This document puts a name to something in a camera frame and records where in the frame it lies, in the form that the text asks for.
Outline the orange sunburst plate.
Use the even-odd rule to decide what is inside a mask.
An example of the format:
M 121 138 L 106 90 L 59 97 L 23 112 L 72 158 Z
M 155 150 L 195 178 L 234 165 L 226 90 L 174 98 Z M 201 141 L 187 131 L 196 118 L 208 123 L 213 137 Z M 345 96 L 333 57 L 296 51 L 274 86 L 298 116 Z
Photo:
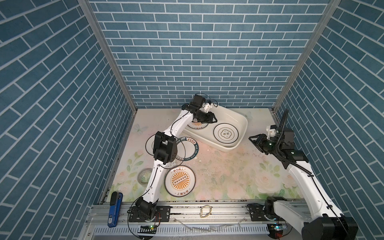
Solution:
M 205 129 L 208 125 L 209 124 L 207 123 L 192 121 L 191 123 L 188 124 L 188 127 L 193 130 L 202 130 L 202 129 Z
M 175 167 L 166 174 L 165 188 L 173 197 L 181 198 L 189 195 L 196 185 L 196 175 L 187 166 Z

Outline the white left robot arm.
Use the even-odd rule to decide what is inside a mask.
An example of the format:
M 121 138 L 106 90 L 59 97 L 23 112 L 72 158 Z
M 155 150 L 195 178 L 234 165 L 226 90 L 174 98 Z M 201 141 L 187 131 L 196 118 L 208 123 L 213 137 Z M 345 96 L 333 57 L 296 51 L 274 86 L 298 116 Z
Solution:
M 159 200 L 160 186 L 164 181 L 165 170 L 170 169 L 177 157 L 177 140 L 182 131 L 193 120 L 202 124 L 216 123 L 218 120 L 212 107 L 218 105 L 202 95 L 194 95 L 190 103 L 182 105 L 182 110 L 177 119 L 164 131 L 158 131 L 154 135 L 154 165 L 144 194 L 133 203 L 140 219 L 150 221 L 156 214 L 156 206 Z

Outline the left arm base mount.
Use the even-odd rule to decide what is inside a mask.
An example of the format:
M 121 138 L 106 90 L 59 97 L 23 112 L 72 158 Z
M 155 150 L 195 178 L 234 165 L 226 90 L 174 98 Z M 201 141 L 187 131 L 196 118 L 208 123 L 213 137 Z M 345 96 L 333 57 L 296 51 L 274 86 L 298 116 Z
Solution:
M 129 222 L 133 223 L 158 223 L 169 222 L 171 207 L 170 206 L 156 206 L 150 210 L 140 210 L 137 206 L 133 206 L 127 211 L 129 214 Z

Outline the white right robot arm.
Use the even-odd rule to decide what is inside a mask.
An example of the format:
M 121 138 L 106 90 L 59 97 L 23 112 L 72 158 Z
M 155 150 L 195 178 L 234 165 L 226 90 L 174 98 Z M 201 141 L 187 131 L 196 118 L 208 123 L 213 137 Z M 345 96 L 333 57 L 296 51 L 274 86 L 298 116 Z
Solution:
M 304 240 L 353 240 L 358 224 L 335 205 L 313 172 L 306 155 L 295 150 L 294 132 L 271 126 L 267 134 L 249 137 L 263 154 L 275 156 L 295 180 L 309 209 L 306 214 L 283 197 L 268 197 L 264 215 L 269 220 L 286 221 Z

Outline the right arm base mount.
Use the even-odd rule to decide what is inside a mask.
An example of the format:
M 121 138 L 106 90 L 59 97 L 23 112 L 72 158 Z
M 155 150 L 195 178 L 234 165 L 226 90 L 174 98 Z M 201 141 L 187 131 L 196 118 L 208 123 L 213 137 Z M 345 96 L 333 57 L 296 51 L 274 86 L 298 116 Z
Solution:
M 252 222 L 270 221 L 265 215 L 265 206 L 261 204 L 248 204 L 246 206 Z

